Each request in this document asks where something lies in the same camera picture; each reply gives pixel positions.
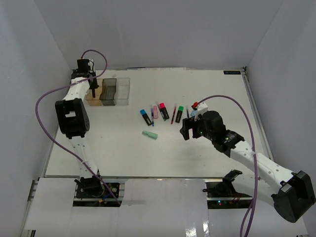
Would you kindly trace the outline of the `green cap black highlighter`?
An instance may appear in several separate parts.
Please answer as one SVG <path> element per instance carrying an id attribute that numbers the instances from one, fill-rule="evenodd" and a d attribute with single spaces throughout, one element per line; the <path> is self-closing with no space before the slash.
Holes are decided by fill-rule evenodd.
<path id="1" fill-rule="evenodd" d="M 179 106 L 178 110 L 177 110 L 177 114 L 176 114 L 176 119 L 175 122 L 179 123 L 181 118 L 182 118 L 182 113 L 183 113 L 184 107 L 183 106 Z"/>

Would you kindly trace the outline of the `blue cap black highlighter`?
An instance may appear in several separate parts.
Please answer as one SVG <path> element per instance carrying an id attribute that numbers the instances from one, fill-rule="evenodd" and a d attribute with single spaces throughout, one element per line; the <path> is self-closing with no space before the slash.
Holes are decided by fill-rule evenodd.
<path id="1" fill-rule="evenodd" d="M 151 119 L 149 118 L 148 114 L 146 113 L 146 111 L 145 111 L 144 109 L 142 109 L 142 110 L 140 111 L 140 114 L 141 114 L 141 116 L 143 117 L 145 123 L 146 123 L 148 126 L 152 125 L 152 121 L 151 121 Z"/>

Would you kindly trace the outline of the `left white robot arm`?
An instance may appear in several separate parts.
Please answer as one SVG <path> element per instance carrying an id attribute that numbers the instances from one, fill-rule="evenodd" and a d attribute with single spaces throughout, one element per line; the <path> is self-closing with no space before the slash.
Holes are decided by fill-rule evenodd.
<path id="1" fill-rule="evenodd" d="M 66 96 L 55 103 L 59 128 L 70 141 L 74 154 L 79 156 L 79 176 L 81 181 L 91 180 L 93 174 L 98 172 L 92 152 L 85 139 L 90 129 L 90 121 L 83 104 L 87 92 L 98 88 L 96 79 L 81 81 L 96 75 L 93 59 L 78 59 L 78 68 L 71 75 L 71 86 Z"/>

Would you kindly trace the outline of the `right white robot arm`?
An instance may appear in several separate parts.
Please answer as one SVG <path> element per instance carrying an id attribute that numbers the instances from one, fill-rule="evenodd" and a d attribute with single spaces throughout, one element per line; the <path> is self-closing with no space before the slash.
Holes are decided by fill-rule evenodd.
<path id="1" fill-rule="evenodd" d="M 257 198 L 271 205 L 290 223 L 297 222 L 316 202 L 310 176 L 304 171 L 294 172 L 280 166 L 261 153 L 253 151 L 245 139 L 226 129 L 216 111 L 206 111 L 198 117 L 185 118 L 180 133 L 185 140 L 189 132 L 193 138 L 204 137 L 214 148 L 250 169 L 253 176 L 242 176 L 233 170 L 223 178 L 223 192 L 234 197 L 238 193 Z"/>

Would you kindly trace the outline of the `amber transparent container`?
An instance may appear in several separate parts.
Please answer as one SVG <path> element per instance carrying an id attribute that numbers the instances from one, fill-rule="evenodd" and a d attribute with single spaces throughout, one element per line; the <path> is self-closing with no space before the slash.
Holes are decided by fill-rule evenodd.
<path id="1" fill-rule="evenodd" d="M 95 89 L 95 97 L 93 97 L 92 95 L 92 90 L 89 90 L 89 92 L 87 93 L 85 100 L 88 103 L 88 105 L 90 106 L 102 106 L 102 101 L 100 99 L 100 96 L 103 92 L 103 79 L 98 79 L 97 80 L 98 83 L 98 88 Z"/>

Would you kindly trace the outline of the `red pen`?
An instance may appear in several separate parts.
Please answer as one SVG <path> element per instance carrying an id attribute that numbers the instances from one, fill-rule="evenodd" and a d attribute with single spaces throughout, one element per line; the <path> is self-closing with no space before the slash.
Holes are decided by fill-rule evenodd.
<path id="1" fill-rule="evenodd" d="M 173 106 L 173 113 L 172 113 L 172 118 L 171 118 L 170 124 L 174 123 L 176 110 L 177 110 L 177 103 L 175 103 L 174 106 Z"/>

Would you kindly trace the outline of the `clear transparent container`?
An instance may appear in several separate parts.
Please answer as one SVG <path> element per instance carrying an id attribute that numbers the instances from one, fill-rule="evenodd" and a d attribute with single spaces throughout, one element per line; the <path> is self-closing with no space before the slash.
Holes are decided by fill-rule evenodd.
<path id="1" fill-rule="evenodd" d="M 117 78 L 115 105 L 116 106 L 129 105 L 129 93 L 130 93 L 130 78 Z"/>

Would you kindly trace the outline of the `pink cap black highlighter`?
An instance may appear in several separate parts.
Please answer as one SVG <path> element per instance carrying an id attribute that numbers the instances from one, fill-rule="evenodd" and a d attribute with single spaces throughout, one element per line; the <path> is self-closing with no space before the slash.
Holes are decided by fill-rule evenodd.
<path id="1" fill-rule="evenodd" d="M 165 120 L 168 120 L 169 119 L 169 114 L 168 114 L 168 111 L 166 109 L 165 104 L 164 103 L 160 103 L 159 107 L 160 107 L 160 111 L 162 112 L 163 118 Z"/>

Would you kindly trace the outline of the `mint green correction tape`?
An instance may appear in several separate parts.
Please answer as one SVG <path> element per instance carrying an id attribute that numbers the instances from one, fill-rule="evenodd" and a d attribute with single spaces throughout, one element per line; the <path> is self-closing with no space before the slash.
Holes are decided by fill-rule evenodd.
<path id="1" fill-rule="evenodd" d="M 146 130 L 143 130 L 143 131 L 142 131 L 142 134 L 143 134 L 144 136 L 147 136 L 147 137 L 149 137 L 149 138 L 151 138 L 151 139 L 154 139 L 154 140 L 156 140 L 156 139 L 158 138 L 158 135 L 157 135 L 156 133 L 149 132 L 149 131 L 146 131 Z"/>

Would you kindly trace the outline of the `green pen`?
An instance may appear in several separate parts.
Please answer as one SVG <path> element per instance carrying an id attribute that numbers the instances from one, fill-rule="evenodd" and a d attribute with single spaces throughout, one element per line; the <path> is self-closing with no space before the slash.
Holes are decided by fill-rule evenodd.
<path id="1" fill-rule="evenodd" d="M 160 105 L 159 105 L 159 102 L 158 102 L 158 101 L 156 101 L 156 106 L 157 106 L 157 108 L 158 108 L 158 110 L 159 110 L 159 112 L 160 112 L 160 115 L 161 115 L 163 121 L 166 121 L 166 119 L 165 119 L 165 117 L 164 117 L 164 115 L 163 115 L 163 112 L 162 112 L 162 110 L 161 110 L 161 108 L 160 108 Z"/>

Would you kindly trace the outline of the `blue pen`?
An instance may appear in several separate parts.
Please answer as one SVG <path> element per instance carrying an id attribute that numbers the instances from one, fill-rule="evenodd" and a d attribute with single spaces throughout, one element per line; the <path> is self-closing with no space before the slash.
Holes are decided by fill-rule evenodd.
<path id="1" fill-rule="evenodd" d="M 153 110 L 153 106 L 150 105 L 150 109 L 151 109 L 151 119 L 152 119 L 152 127 L 155 125 L 155 121 L 154 121 L 154 110 Z"/>

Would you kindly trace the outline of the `right blue table label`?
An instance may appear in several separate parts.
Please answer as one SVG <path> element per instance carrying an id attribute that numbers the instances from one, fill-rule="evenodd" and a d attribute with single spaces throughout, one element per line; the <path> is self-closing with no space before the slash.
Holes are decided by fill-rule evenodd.
<path id="1" fill-rule="evenodd" d="M 225 75 L 240 75 L 240 74 L 241 74 L 240 71 L 233 71 L 233 70 L 231 70 L 231 71 L 229 71 L 229 70 L 224 70 L 223 73 L 224 73 Z"/>

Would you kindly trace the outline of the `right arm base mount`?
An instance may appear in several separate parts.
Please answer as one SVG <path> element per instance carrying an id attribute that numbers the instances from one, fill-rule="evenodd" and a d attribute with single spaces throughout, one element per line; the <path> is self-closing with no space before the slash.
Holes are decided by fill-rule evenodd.
<path id="1" fill-rule="evenodd" d="M 239 170 L 231 170 L 219 180 L 206 180 L 202 192 L 206 194 L 208 209 L 247 209 L 252 197 L 238 193 L 233 184 L 242 174 Z"/>

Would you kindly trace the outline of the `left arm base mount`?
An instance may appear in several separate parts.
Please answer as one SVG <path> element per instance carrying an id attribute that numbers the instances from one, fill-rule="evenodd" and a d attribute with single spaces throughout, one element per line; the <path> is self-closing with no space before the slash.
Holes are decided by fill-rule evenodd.
<path id="1" fill-rule="evenodd" d="M 120 199 L 120 183 L 106 183 L 113 195 L 104 186 L 104 183 L 95 176 L 91 178 L 75 179 L 76 190 L 73 200 L 73 207 L 120 207 L 113 196 Z"/>

